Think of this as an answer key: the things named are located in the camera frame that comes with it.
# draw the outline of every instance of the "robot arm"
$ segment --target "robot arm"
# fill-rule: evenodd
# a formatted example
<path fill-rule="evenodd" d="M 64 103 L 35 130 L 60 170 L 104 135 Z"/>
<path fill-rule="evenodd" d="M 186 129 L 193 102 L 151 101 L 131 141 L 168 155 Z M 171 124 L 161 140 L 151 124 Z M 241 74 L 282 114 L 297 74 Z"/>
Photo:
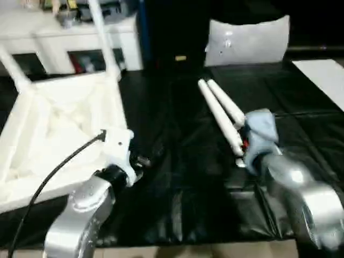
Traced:
<path fill-rule="evenodd" d="M 344 241 L 344 209 L 335 190 L 315 181 L 303 164 L 279 151 L 270 111 L 250 112 L 246 122 L 249 146 L 244 162 L 248 170 L 283 204 L 298 240 L 336 250 Z"/>
<path fill-rule="evenodd" d="M 277 146 L 274 115 L 264 109 L 249 112 L 243 119 L 239 108 L 214 80 L 199 80 L 198 85 L 234 154 L 243 157 L 247 170 L 263 181 L 268 194 L 286 209 L 297 240 L 319 249 L 338 249 L 344 241 L 344 209 L 339 197 L 330 185 L 315 181 L 303 164 L 282 154 Z M 244 141 L 238 139 L 221 106 L 237 128 L 245 121 Z M 242 152 L 241 142 L 246 143 Z"/>
<path fill-rule="evenodd" d="M 101 225 L 109 217 L 116 198 L 142 177 L 150 162 L 129 151 L 130 130 L 108 130 L 104 152 L 110 163 L 94 173 L 68 198 L 64 211 L 51 225 L 45 253 L 51 258 L 92 258 Z"/>
<path fill-rule="evenodd" d="M 126 173 L 111 165 L 73 191 L 47 233 L 47 257 L 92 258 L 99 229 L 126 187 Z"/>

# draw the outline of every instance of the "white pipe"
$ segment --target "white pipe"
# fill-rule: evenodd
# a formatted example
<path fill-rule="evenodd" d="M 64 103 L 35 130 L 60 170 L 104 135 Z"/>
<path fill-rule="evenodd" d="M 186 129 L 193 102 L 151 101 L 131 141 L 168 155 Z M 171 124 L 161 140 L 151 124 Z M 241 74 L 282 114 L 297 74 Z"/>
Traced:
<path fill-rule="evenodd" d="M 220 101 L 224 109 L 232 116 L 235 121 L 235 127 L 241 128 L 245 124 L 245 114 L 231 100 L 231 98 L 221 89 L 221 87 L 213 80 L 208 80 L 208 85 L 216 98 Z"/>
<path fill-rule="evenodd" d="M 97 28 L 98 37 L 101 41 L 101 48 L 106 65 L 106 71 L 112 76 L 114 75 L 115 78 L 120 79 L 120 69 L 116 64 L 113 56 L 109 35 L 105 31 L 101 6 L 99 5 L 98 0 L 88 0 L 88 2 L 90 5 L 93 21 Z"/>
<path fill-rule="evenodd" d="M 23 73 L 13 56 L 2 45 L 0 45 L 0 61 L 15 82 L 18 93 L 31 88 L 31 81 Z"/>
<path fill-rule="evenodd" d="M 218 103 L 215 96 L 213 95 L 213 93 L 211 92 L 208 85 L 203 79 L 198 81 L 198 86 L 206 102 L 208 103 L 208 106 L 211 112 L 213 113 L 215 120 L 217 121 L 222 133 L 224 134 L 227 141 L 230 143 L 234 154 L 238 156 L 243 156 L 243 151 L 241 149 L 242 140 L 240 134 L 234 128 L 226 112 Z"/>
<path fill-rule="evenodd" d="M 109 75 L 107 88 L 109 91 L 112 91 L 112 95 L 116 98 L 113 103 L 111 103 L 111 105 L 113 105 L 113 108 L 115 109 L 113 111 L 113 115 L 116 116 L 115 119 L 117 121 L 117 126 L 122 129 L 127 129 L 122 97 L 118 87 L 118 81 L 120 80 L 120 69 L 113 56 L 110 38 L 108 37 L 109 35 L 105 32 L 102 9 L 99 5 L 98 0 L 88 0 L 88 2 L 90 5 L 93 21 L 97 28 L 98 37 L 101 41 L 101 48 L 106 65 L 106 72 Z"/>

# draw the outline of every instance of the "black plastic sheet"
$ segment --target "black plastic sheet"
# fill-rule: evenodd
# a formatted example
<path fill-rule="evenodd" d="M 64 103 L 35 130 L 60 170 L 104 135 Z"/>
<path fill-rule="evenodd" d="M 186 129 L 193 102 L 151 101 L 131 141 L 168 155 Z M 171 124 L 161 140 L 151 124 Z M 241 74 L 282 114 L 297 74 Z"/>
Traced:
<path fill-rule="evenodd" d="M 162 158 L 118 199 L 99 234 L 100 247 L 293 237 L 280 203 L 258 178 L 236 167 L 198 90 L 197 81 L 205 75 L 212 76 L 244 112 L 269 108 L 276 115 L 283 152 L 304 162 L 317 180 L 334 186 L 344 200 L 344 115 L 291 63 L 163 76 L 128 72 L 120 87 L 134 145 L 145 155 Z M 12 87 L 5 80 L 0 84 Z M 1 98 L 14 99 L 13 94 Z M 65 201 L 61 197 L 35 205 L 20 248 L 42 246 Z M 19 209 L 0 215 L 0 246 L 9 245 L 22 214 Z"/>

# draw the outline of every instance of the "black table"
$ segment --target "black table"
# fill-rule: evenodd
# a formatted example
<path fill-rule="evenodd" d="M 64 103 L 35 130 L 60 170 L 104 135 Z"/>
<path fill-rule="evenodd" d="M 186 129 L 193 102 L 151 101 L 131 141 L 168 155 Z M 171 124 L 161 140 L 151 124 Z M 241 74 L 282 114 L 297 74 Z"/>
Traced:
<path fill-rule="evenodd" d="M 269 108 L 285 154 L 304 162 L 344 200 L 343 112 L 293 64 L 213 67 L 178 74 L 128 72 L 120 81 L 134 145 L 162 155 L 128 189 L 99 234 L 100 247 L 199 244 L 293 238 L 288 218 L 266 188 L 234 156 L 200 94 L 212 76 L 244 112 Z M 3 123 L 16 97 L 0 80 Z M 42 247 L 66 197 L 35 205 L 20 248 Z M 0 246 L 8 247 L 23 209 L 0 215 Z"/>

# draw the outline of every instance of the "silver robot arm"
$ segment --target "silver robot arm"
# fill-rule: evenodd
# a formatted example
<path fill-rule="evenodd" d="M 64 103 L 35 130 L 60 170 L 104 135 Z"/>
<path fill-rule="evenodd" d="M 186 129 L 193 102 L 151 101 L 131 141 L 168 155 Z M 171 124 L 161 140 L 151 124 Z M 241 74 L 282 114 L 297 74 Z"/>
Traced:
<path fill-rule="evenodd" d="M 129 130 L 107 132 L 104 152 L 111 165 L 94 173 L 74 190 L 64 211 L 51 225 L 45 240 L 50 258 L 92 258 L 101 225 L 120 193 L 142 178 L 150 160 L 129 151 Z"/>
<path fill-rule="evenodd" d="M 100 227 L 109 217 L 118 195 L 127 187 L 126 173 L 111 165 L 73 191 L 46 235 L 47 257 L 92 258 Z"/>
<path fill-rule="evenodd" d="M 250 112 L 246 123 L 249 146 L 244 162 L 284 206 L 295 237 L 319 249 L 337 250 L 344 241 L 344 209 L 335 190 L 282 154 L 270 111 Z"/>

